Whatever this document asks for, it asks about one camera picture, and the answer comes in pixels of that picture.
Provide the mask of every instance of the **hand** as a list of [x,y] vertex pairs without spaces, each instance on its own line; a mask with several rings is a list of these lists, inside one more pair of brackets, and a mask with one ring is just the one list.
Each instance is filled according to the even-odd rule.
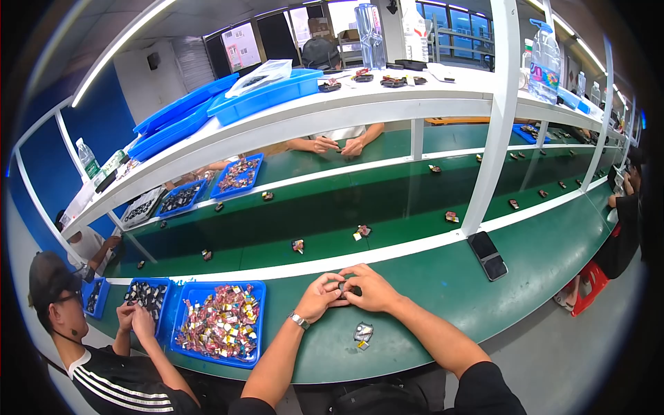
[[[339,271],[340,276],[349,274],[356,276],[350,277],[343,285],[344,296],[351,304],[361,309],[389,312],[390,308],[402,298],[390,283],[366,264],[351,266]],[[361,297],[349,291],[355,286],[362,289]]]
[[155,321],[144,307],[134,307],[131,327],[141,343],[155,336]]
[[333,141],[327,137],[319,135],[316,137],[316,140],[313,142],[313,152],[317,154],[325,153],[327,150],[338,150],[339,143]]
[[118,315],[118,321],[120,323],[120,330],[129,331],[131,330],[131,320],[133,317],[134,305],[127,305],[125,301],[121,306],[116,308],[116,313]]
[[117,245],[122,242],[122,238],[119,236],[111,236],[109,237],[105,242],[104,245],[106,245],[106,248],[115,248]]
[[342,281],[342,276],[332,272],[326,272],[319,276],[307,287],[295,308],[295,314],[312,324],[323,316],[328,307],[349,305],[348,300],[338,299],[341,295],[339,282]]
[[365,147],[363,137],[351,138],[346,140],[346,146],[341,151],[341,155],[360,155]]

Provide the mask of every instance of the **metal watch band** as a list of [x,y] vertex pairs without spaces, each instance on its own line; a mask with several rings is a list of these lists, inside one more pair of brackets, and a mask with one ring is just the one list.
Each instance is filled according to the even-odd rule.
[[295,323],[297,325],[299,325],[300,327],[302,327],[305,330],[308,329],[309,326],[310,326],[310,324],[305,319],[303,319],[299,315],[295,314],[294,310],[290,312],[290,314],[288,315],[288,318],[295,321]]

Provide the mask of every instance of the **black cap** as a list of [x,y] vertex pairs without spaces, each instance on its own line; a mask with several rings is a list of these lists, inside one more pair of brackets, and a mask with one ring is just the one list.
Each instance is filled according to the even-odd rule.
[[302,63],[312,69],[335,69],[339,61],[339,50],[322,37],[309,39],[302,47]]
[[81,279],[67,268],[55,252],[37,252],[30,265],[29,287],[30,306],[35,308],[44,325],[42,318],[48,320],[48,306],[58,301],[63,291],[80,290]]

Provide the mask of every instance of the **water bottle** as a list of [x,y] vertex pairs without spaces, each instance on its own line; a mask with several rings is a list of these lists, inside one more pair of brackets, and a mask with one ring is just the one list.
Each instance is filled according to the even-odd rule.
[[368,69],[385,69],[385,50],[378,8],[369,3],[355,7],[357,31],[362,46],[362,64]]
[[404,28],[406,59],[429,62],[426,24],[415,7],[415,0],[401,0],[400,3],[404,13],[401,23]]
[[583,98],[586,93],[586,74],[583,71],[579,72],[579,83],[576,88],[576,95]]
[[593,81],[592,89],[590,90],[590,102],[592,102],[597,106],[600,106],[601,100],[602,99],[600,95],[600,85],[597,83],[597,81]]
[[81,160],[81,163],[85,168],[85,173],[88,175],[89,179],[92,179],[101,170],[99,163],[97,163],[97,159],[94,157],[92,150],[83,143],[82,137],[76,140],[76,146],[78,147],[78,158]]
[[533,40],[523,39],[524,51],[521,55],[521,68],[531,68],[531,58],[533,57]]
[[531,19],[531,23],[540,29],[533,39],[528,92],[539,100],[555,105],[560,82],[560,49],[551,26],[535,19]]

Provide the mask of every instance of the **blue plastic bin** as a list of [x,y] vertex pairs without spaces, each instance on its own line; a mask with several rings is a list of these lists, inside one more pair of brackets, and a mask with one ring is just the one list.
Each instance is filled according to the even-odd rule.
[[[196,194],[194,195],[194,197],[191,199],[191,202],[189,202],[187,205],[185,205],[183,207],[179,207],[177,209],[173,209],[173,210],[169,210],[168,212],[161,213],[161,208],[164,205],[163,201],[165,201],[168,196],[174,195],[182,189],[188,189],[188,188],[194,187],[196,185],[201,185],[201,187],[199,188],[199,191],[197,191]],[[203,197],[203,195],[205,194],[205,189],[207,189],[207,185],[208,185],[208,181],[206,179],[201,179],[201,180],[193,181],[191,183],[185,183],[184,185],[178,186],[175,189],[173,189],[172,191],[168,192],[161,199],[162,202],[159,205],[159,208],[157,208],[156,217],[161,218],[161,219],[168,218],[170,216],[173,216],[174,214],[178,214],[178,213],[180,213],[184,210],[190,209],[195,203],[200,202],[199,199],[201,199]]]
[[134,278],[131,280],[131,283],[129,283],[127,292],[129,292],[129,290],[131,289],[131,285],[134,282],[147,282],[150,285],[150,287],[154,288],[156,288],[157,286],[166,286],[166,292],[163,294],[164,301],[163,303],[161,303],[161,310],[159,310],[159,320],[157,320],[157,325],[155,326],[155,337],[159,338],[159,330],[161,329],[161,324],[166,314],[165,311],[168,310],[168,306],[170,303],[169,294],[171,292],[171,286],[173,285],[173,282],[168,278]]
[[207,110],[214,97],[177,116],[168,126],[161,125],[154,134],[141,139],[127,151],[138,161],[145,161],[155,154],[184,140],[203,127],[208,120]]
[[[512,131],[514,131],[519,137],[523,138],[524,140],[526,140],[526,141],[529,142],[530,144],[535,144],[535,143],[537,142],[536,139],[534,139],[534,138],[533,138],[530,134],[528,134],[527,132],[525,132],[525,131],[521,131],[521,126],[522,126],[522,125],[526,125],[526,124],[514,124],[514,125],[512,125]],[[548,142],[550,142],[550,141],[551,141],[551,138],[549,138],[549,137],[544,137],[544,142],[545,142],[545,143],[548,143]]]
[[[87,310],[88,307],[88,297],[92,294],[94,285],[97,281],[102,282],[102,286],[99,289],[99,297],[97,298],[97,303],[94,305],[94,313],[90,313]],[[104,312],[104,304],[106,304],[106,296],[108,295],[108,289],[111,288],[111,284],[106,281],[106,278],[95,278],[92,280],[91,284],[83,284],[81,294],[83,295],[83,312],[87,315],[91,315],[96,319],[102,318]]]
[[[258,177],[258,171],[260,170],[260,165],[263,164],[263,153],[259,154],[254,154],[250,155],[249,157],[245,157],[247,160],[255,160],[258,159],[258,165],[256,166],[256,172],[254,174],[254,181],[252,183],[249,183],[246,187],[231,187],[230,189],[226,189],[223,192],[219,189],[219,183],[226,177],[226,173],[228,173],[228,169],[231,168],[233,165],[237,164],[240,162],[234,161],[233,163],[230,163],[224,168],[224,170],[221,172],[219,175],[219,179],[216,181],[214,184],[214,188],[210,192],[210,199],[219,199],[219,198],[225,198],[229,197],[231,195],[235,195],[237,193],[243,193],[246,191],[251,190],[251,188],[256,184],[256,178]],[[249,170],[245,171],[243,174],[238,176],[238,179],[247,179],[247,173],[249,173]]]
[[216,116],[219,124],[228,125],[259,111],[287,101],[318,92],[317,79],[323,76],[322,70],[293,69],[288,79],[265,85],[244,95],[226,98],[217,96],[208,109],[208,116]]
[[[212,357],[206,357],[200,354],[199,352],[193,350],[183,349],[181,345],[176,344],[175,338],[177,334],[180,333],[180,328],[182,323],[185,320],[185,309],[186,304],[184,300],[188,299],[193,305],[196,300],[199,303],[203,304],[208,295],[214,295],[214,289],[218,286],[240,286],[243,290],[246,290],[247,284],[251,284],[254,289],[251,291],[252,295],[258,299],[260,302],[260,312],[258,314],[258,320],[256,324],[252,325],[254,332],[258,336],[256,338],[256,350],[254,350],[254,355],[256,356],[253,360],[249,362],[243,362],[236,357],[228,358],[219,358],[213,359]],[[173,335],[171,336],[171,350],[174,352],[182,353],[185,356],[194,357],[196,359],[218,363],[220,365],[240,367],[243,369],[253,369],[260,359],[261,353],[261,341],[263,339],[263,316],[265,314],[265,296],[266,296],[266,287],[263,281],[223,281],[223,282],[188,282],[182,287],[182,292],[180,293],[180,298],[178,300],[177,311],[175,312],[175,322],[173,324]]]
[[179,100],[170,103],[146,118],[145,121],[133,129],[133,132],[140,133],[141,135],[151,135],[157,127],[168,123],[173,118],[199,105],[201,102],[229,90],[239,76],[238,73],[234,73],[189,92]]

